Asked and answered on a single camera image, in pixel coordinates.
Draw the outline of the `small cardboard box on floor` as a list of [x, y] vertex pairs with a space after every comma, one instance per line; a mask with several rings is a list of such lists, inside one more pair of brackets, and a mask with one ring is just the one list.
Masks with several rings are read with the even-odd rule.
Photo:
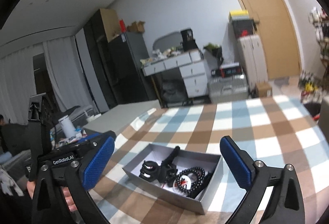
[[272, 86], [268, 82], [256, 83], [256, 95], [259, 98], [267, 98], [273, 95]]

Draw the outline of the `plaid bed blanket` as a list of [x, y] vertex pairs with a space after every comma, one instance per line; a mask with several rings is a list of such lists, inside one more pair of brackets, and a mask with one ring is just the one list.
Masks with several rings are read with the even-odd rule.
[[111, 223], [224, 223], [244, 196], [233, 175], [224, 175], [208, 212], [198, 216], [136, 187], [123, 167], [148, 144], [219, 154], [220, 139], [230, 136], [253, 159], [266, 165], [295, 167], [307, 223], [328, 208], [328, 143], [298, 99], [285, 95], [220, 104], [113, 110], [91, 122], [103, 133], [119, 121], [115, 151], [90, 194]]

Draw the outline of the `black refrigerator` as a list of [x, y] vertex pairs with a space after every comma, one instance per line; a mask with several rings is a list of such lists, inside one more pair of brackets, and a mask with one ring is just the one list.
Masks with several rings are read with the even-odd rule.
[[141, 61], [149, 58], [139, 33], [124, 32], [104, 48], [111, 89], [118, 104], [157, 99], [152, 82], [144, 76]]

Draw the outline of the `white upright suitcase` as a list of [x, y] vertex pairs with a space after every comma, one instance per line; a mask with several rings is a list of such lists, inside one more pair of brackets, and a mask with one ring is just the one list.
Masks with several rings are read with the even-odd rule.
[[267, 82], [268, 72], [259, 35], [248, 35], [237, 40], [240, 63], [247, 76], [249, 89], [254, 90], [256, 83]]

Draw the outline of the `long black hair claw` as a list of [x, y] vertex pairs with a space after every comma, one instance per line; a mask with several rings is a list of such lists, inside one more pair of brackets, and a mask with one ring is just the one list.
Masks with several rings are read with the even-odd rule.
[[173, 160], [178, 156], [180, 152], [180, 147], [176, 146], [173, 151], [169, 154], [169, 156], [162, 161], [161, 166], [162, 167], [171, 167]]

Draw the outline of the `stack of shoe boxes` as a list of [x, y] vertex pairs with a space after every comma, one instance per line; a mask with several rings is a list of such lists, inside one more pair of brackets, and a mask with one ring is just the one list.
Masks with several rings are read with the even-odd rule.
[[231, 10], [229, 12], [229, 23], [231, 23], [237, 39], [254, 34], [255, 22], [249, 16], [247, 10]]

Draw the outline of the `white round flag badge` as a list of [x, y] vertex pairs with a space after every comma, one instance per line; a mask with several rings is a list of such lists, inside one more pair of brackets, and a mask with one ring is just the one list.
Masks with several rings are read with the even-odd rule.
[[173, 183], [174, 192], [181, 192], [179, 186], [181, 186], [182, 189], [190, 190], [195, 180], [196, 180], [196, 176], [192, 173], [181, 176], [180, 179], [176, 179]]

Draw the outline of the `small black hair claw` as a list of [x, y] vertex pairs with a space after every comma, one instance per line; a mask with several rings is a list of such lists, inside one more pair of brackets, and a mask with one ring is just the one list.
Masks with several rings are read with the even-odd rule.
[[177, 177], [177, 172], [178, 169], [174, 164], [162, 166], [158, 177], [159, 183], [166, 184], [168, 187], [173, 187], [173, 183]]

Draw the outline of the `white bottle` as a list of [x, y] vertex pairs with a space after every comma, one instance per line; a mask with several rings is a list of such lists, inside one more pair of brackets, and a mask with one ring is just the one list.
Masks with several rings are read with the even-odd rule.
[[60, 118], [59, 124], [66, 138], [71, 138], [76, 135], [75, 127], [68, 115], [65, 115], [64, 117]]

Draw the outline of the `wooden door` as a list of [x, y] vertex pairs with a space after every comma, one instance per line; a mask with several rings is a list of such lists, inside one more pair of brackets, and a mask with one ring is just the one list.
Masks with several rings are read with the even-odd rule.
[[268, 77], [297, 76], [301, 71], [297, 37], [284, 0], [239, 0], [239, 3], [256, 23]]

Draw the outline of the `white dressing table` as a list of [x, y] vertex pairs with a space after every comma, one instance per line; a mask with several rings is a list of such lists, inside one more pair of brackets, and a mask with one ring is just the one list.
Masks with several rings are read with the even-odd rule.
[[149, 62], [142, 66], [142, 72], [150, 77], [163, 107], [193, 104], [194, 99], [208, 95], [210, 72], [199, 50]]

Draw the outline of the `grey open cardboard box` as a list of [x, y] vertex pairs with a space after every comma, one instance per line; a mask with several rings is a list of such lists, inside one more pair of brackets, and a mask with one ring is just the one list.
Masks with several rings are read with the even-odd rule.
[[162, 161], [172, 151], [173, 148], [170, 147], [149, 144], [123, 170], [134, 185], [156, 198], [199, 215], [206, 214], [223, 176], [222, 156], [180, 149], [172, 164], [176, 165], [178, 169], [176, 179], [189, 173], [196, 176], [190, 190], [182, 189], [179, 186], [181, 192], [174, 192], [173, 187], [159, 183], [158, 180], [149, 183], [139, 177], [145, 160], [155, 161], [161, 166]]

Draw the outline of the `black red box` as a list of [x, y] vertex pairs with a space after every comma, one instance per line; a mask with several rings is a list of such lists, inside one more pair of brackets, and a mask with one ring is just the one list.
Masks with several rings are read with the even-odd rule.
[[231, 63], [221, 65], [219, 68], [212, 70], [211, 76], [227, 78], [234, 75], [241, 75], [242, 73], [243, 70], [239, 63]]

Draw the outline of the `white curtain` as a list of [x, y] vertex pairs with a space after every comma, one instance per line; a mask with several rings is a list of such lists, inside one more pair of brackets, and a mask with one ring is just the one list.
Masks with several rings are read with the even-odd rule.
[[57, 112], [96, 109], [73, 36], [25, 47], [1, 58], [1, 114], [26, 124], [30, 96], [46, 93]]

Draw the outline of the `large black hair claw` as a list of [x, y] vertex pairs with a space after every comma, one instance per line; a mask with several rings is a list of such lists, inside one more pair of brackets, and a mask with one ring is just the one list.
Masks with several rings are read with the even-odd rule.
[[152, 183], [161, 179], [161, 166], [157, 162], [145, 160], [140, 169], [139, 177], [145, 181]]

